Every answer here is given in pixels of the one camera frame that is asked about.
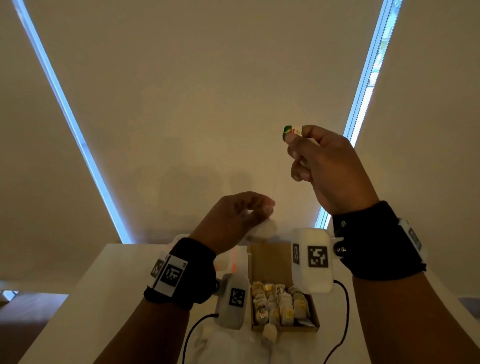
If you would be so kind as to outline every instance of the forearm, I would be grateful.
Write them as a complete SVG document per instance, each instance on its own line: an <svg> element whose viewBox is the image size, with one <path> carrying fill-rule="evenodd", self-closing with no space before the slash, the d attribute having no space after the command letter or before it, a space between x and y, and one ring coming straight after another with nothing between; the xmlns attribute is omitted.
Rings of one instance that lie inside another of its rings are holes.
<svg viewBox="0 0 480 364"><path fill-rule="evenodd" d="M95 364L176 363L189 315L173 303L157 304L143 298Z"/></svg>
<svg viewBox="0 0 480 364"><path fill-rule="evenodd" d="M372 364L480 363L480 350L423 273L390 280L353 278Z"/></svg>

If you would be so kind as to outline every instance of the person's right hand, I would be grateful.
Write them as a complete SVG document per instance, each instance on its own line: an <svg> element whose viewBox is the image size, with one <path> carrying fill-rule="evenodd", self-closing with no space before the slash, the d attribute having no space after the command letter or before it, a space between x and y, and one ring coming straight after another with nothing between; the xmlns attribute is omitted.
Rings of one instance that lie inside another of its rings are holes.
<svg viewBox="0 0 480 364"><path fill-rule="evenodd" d="M379 202L347 138L315 125L303 126L302 136L285 136L288 154L295 159L291 176L298 182L310 182L318 202L329 214L359 211ZM319 146L307 138L315 139ZM300 160L306 161L309 169Z"/></svg>

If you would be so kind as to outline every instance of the hand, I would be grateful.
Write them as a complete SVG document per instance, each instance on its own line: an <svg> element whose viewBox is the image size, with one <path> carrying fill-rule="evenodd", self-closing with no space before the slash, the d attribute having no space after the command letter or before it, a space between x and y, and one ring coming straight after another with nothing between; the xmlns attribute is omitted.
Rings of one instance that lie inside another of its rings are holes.
<svg viewBox="0 0 480 364"><path fill-rule="evenodd" d="M379 202L347 138L315 125L303 126L302 136L285 136L288 154L295 159L291 176L298 182L310 182L318 202L329 214L359 211ZM315 139L319 146L307 138ZM302 166L301 160L309 168Z"/></svg>
<svg viewBox="0 0 480 364"><path fill-rule="evenodd" d="M223 196L189 237L218 255L233 248L250 229L267 220L273 206L274 200L256 192Z"/></svg>

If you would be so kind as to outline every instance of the fingernail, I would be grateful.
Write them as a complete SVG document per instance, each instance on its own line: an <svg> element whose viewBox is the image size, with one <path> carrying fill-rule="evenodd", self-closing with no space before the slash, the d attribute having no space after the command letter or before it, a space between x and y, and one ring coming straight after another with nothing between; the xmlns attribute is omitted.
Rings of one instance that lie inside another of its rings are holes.
<svg viewBox="0 0 480 364"><path fill-rule="evenodd" d="M263 207L263 210L264 210L264 213L267 215L267 216L270 216L271 214L273 214L273 206L271 205L265 205Z"/></svg>
<svg viewBox="0 0 480 364"><path fill-rule="evenodd" d="M285 135L285 139L284 139L284 140L285 140L287 143L291 143L296 137L297 137L296 134L294 134L294 133L288 133L287 135Z"/></svg>

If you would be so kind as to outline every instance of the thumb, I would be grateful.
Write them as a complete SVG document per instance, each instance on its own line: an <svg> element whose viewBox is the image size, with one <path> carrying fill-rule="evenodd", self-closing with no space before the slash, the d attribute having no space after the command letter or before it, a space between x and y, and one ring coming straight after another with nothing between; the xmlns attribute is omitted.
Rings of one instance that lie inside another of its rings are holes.
<svg viewBox="0 0 480 364"><path fill-rule="evenodd" d="M284 140L293 151L307 160L315 158L322 151L322 147L317 142L294 133L285 135Z"/></svg>
<svg viewBox="0 0 480 364"><path fill-rule="evenodd" d="M243 227L245 228L245 232L261 224L262 222L267 220L272 214L273 214L273 206L264 205L253 210L250 214L244 215Z"/></svg>

